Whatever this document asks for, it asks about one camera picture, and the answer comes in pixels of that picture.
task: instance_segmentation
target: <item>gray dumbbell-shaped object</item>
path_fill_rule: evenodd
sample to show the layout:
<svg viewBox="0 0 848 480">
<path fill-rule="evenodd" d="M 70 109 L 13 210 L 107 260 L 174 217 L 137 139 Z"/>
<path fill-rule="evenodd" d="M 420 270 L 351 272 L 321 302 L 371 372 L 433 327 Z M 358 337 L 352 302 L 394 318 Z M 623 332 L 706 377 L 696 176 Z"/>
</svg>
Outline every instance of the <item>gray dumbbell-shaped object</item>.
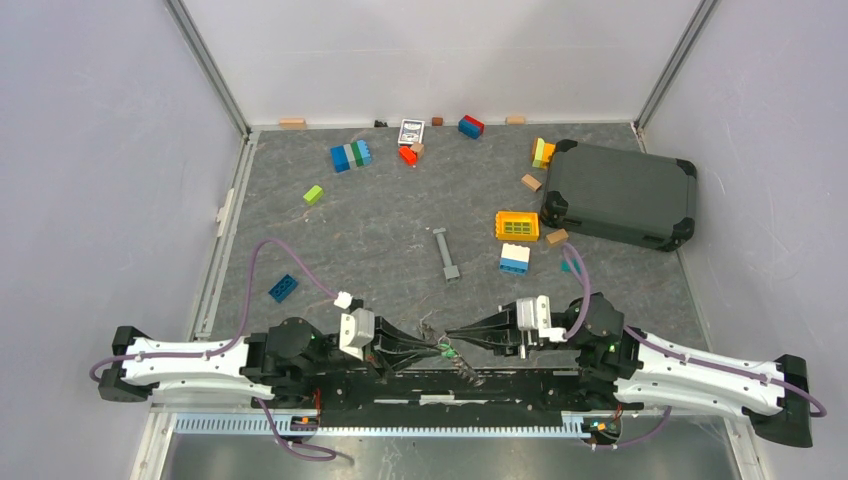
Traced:
<svg viewBox="0 0 848 480">
<path fill-rule="evenodd" d="M 433 233 L 436 235 L 436 242 L 439 244 L 439 253 L 442 254 L 442 263 L 445 264 L 445 282 L 455 283 L 459 281 L 459 268 L 453 264 L 453 261 L 451 261 L 448 244 L 445 241 L 446 231 L 447 230 L 444 228 L 437 228 L 433 230 Z"/>
</svg>

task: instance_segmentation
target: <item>white and blue lego brick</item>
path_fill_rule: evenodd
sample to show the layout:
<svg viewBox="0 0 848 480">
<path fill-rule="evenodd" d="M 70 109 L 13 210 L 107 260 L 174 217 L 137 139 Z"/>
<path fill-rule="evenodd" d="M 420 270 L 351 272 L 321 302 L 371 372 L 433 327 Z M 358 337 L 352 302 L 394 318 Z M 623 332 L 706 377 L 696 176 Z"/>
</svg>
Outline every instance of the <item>white and blue lego brick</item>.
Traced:
<svg viewBox="0 0 848 480">
<path fill-rule="evenodd" d="M 357 140 L 356 146 L 359 147 L 359 153 L 362 155 L 362 163 L 371 165 L 371 150 L 368 150 L 365 140 Z"/>
<path fill-rule="evenodd" d="M 343 145 L 331 148 L 330 154 L 333 156 L 333 168 L 336 169 L 336 173 L 350 170 L 350 164 L 347 161 L 347 155 L 345 155 Z"/>
<path fill-rule="evenodd" d="M 506 273 L 526 274 L 530 269 L 530 247 L 505 243 L 501 250 L 501 263 L 498 268 Z"/>
</svg>

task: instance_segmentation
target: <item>red lego brick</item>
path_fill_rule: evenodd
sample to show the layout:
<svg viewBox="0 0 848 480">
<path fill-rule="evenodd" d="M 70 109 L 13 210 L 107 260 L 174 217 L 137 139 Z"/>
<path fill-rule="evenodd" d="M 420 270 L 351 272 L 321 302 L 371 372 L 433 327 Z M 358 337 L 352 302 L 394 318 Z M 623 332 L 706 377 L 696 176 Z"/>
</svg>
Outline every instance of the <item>red lego brick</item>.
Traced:
<svg viewBox="0 0 848 480">
<path fill-rule="evenodd" d="M 476 126 L 477 128 L 479 128 L 479 129 L 480 129 L 480 134 L 481 134 L 481 135 L 483 134 L 483 129 L 485 129 L 485 128 L 486 128 L 486 126 L 485 126 L 485 125 L 483 125 L 483 124 L 480 122 L 480 120 L 477 120 L 476 118 L 472 117 L 471 115 L 466 115 L 466 116 L 462 117 L 462 119 L 463 119 L 463 120 L 465 120 L 465 121 L 467 121 L 467 122 L 469 122 L 469 123 L 471 123 L 472 125 Z"/>
<path fill-rule="evenodd" d="M 415 164 L 418 162 L 418 155 L 416 155 L 411 148 L 405 145 L 403 147 L 400 147 L 398 153 L 400 154 L 400 158 L 402 158 L 403 161 L 406 162 L 406 164 L 410 167 L 414 167 Z"/>
</svg>

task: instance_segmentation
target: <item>white wall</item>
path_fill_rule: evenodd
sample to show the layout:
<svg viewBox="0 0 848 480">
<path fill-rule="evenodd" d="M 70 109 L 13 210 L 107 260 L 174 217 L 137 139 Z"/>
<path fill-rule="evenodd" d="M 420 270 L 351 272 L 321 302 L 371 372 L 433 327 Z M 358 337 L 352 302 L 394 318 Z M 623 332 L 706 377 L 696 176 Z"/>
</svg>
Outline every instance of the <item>white wall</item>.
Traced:
<svg viewBox="0 0 848 480">
<path fill-rule="evenodd" d="M 845 2 L 722 2 L 646 132 L 700 168 L 683 256 L 716 350 L 806 358 L 830 409 L 812 450 L 762 442 L 773 478 L 846 469 L 846 19 Z"/>
<path fill-rule="evenodd" d="M 248 121 L 636 117 L 697 0 L 186 0 Z"/>
<path fill-rule="evenodd" d="M 240 139 L 163 5 L 0 6 L 0 478 L 127 478 L 88 368 L 188 330 Z"/>
</svg>

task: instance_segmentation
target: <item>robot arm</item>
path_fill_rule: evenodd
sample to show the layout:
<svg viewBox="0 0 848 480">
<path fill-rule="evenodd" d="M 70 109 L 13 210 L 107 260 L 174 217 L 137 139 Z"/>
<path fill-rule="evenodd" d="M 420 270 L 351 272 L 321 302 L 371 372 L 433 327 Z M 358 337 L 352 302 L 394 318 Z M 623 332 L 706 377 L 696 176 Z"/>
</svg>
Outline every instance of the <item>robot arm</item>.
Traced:
<svg viewBox="0 0 848 480">
<path fill-rule="evenodd" d="M 113 353 L 132 359 L 105 370 L 99 389 L 101 397 L 111 401 L 144 401 L 150 395 L 159 402 L 223 396 L 242 402 L 259 398 L 274 408 L 312 407 L 315 392 L 344 392 L 325 400 L 322 407 L 325 412 L 343 412 L 346 418 L 353 418 L 363 406 L 365 413 L 374 409 L 379 416 L 381 406 L 388 408 L 388 403 L 406 402 L 423 409 L 436 397 L 448 401 L 444 392 L 451 392 L 449 401 L 455 404 L 473 404 L 465 408 L 520 409 L 525 414 L 534 408 L 540 414 L 559 414 L 669 405 L 748 417 L 763 438 L 797 447 L 812 445 L 809 403 L 780 386 L 807 390 L 803 359 L 784 355 L 774 362 L 753 362 L 690 349 L 626 327 L 624 315 L 600 293 L 590 300 L 585 322 L 574 335 L 566 332 L 571 333 L 576 323 L 582 299 L 565 312 L 552 313 L 546 296 L 519 299 L 488 318 L 446 332 L 447 338 L 500 356 L 578 351 L 579 368 L 569 375 L 562 375 L 564 369 L 475 371 L 455 351 L 447 355 L 450 352 L 433 338 L 400 331 L 356 300 L 342 314 L 338 334 L 325 335 L 305 319 L 293 317 L 267 333 L 242 337 L 216 356 L 204 352 L 222 343 L 164 343 L 132 327 L 120 327 Z M 194 355 L 146 358 L 157 352 Z M 450 358 L 457 371 L 402 373 L 435 356 Z"/>
</svg>

